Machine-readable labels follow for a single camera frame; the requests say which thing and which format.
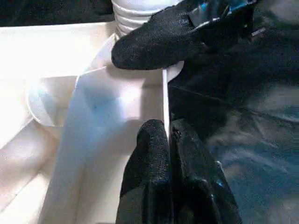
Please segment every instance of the white ribbed cylinder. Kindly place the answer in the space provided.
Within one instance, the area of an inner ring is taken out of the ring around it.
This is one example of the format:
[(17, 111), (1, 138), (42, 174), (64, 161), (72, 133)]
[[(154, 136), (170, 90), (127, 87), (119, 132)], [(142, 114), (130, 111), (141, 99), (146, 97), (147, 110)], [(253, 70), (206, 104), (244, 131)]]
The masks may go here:
[(182, 0), (112, 0), (117, 35), (123, 36), (142, 26), (151, 15)]

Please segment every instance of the white plastic part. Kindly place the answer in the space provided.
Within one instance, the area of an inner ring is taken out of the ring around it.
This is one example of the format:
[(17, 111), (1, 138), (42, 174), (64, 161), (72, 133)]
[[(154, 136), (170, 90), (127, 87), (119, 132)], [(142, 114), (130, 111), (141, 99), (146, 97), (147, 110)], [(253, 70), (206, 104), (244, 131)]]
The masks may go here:
[(114, 22), (0, 28), (1, 78), (81, 75), (114, 30)]
[[(51, 136), (42, 125), (31, 119), (10, 142), (0, 148), (1, 224), (15, 224), (8, 217), (4, 222), (3, 216), (6, 215), (2, 210), (36, 176), (44, 163), (54, 154), (57, 146), (57, 139)], [(38, 196), (30, 195), (30, 197), (35, 200)], [(28, 204), (28, 201), (23, 201), (23, 206), (29, 208)], [(19, 212), (22, 211), (14, 210), (14, 215), (17, 216)]]
[(97, 56), (105, 67), (77, 80), (39, 224), (115, 223), (139, 128), (160, 119), (168, 133), (168, 70), (120, 70), (114, 43), (112, 35)]
[(30, 113), (44, 126), (62, 127), (77, 76), (43, 78), (31, 82), (27, 92)]
[(123, 36), (142, 26), (151, 15), (182, 0), (112, 0), (118, 35)]

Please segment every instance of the black glove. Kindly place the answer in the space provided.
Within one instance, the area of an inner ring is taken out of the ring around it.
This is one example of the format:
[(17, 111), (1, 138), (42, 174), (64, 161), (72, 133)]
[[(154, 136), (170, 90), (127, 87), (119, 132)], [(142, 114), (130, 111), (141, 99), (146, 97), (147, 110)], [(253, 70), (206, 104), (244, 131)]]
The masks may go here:
[(111, 0), (1, 0), (0, 26), (113, 21)]
[(125, 168), (117, 224), (239, 224), (222, 169), (184, 121), (172, 123), (171, 149), (161, 121), (140, 129)]
[(112, 62), (121, 69), (151, 70), (230, 48), (251, 34), (254, 3), (184, 0), (122, 37), (112, 50)]

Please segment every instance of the white plastic tray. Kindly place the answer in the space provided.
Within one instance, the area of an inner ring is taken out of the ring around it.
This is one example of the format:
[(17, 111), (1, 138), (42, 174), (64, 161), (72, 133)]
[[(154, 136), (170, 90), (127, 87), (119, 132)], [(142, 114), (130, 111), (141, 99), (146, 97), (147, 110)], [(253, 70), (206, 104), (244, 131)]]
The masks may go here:
[(114, 30), (114, 22), (1, 27), (1, 78), (78, 76)]
[(125, 165), (140, 126), (169, 130), (168, 70), (128, 71), (110, 61), (112, 35), (80, 76), (64, 124), (41, 224), (113, 224)]

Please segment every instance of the black fabric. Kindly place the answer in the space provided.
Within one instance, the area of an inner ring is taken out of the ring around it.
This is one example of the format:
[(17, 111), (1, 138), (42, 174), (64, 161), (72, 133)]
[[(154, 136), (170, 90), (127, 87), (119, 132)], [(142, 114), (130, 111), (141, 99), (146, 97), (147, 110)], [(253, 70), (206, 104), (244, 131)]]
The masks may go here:
[(111, 0), (2, 0), (0, 26), (113, 21)]
[(162, 121), (140, 128), (123, 175), (117, 224), (173, 223), (171, 162)]
[(149, 120), (123, 175), (117, 224), (240, 224), (221, 165), (183, 120)]
[(113, 64), (122, 69), (158, 69), (198, 53), (218, 52), (236, 44), (244, 25), (248, 24), (248, 16), (252, 17), (252, 8), (237, 10), (217, 22), (197, 28), (189, 13), (202, 3), (203, 0), (184, 0), (153, 15), (142, 27), (115, 44)]
[(185, 119), (222, 164), (243, 223), (299, 221), (299, 41), (268, 30), (212, 57), (185, 61), (169, 83)]

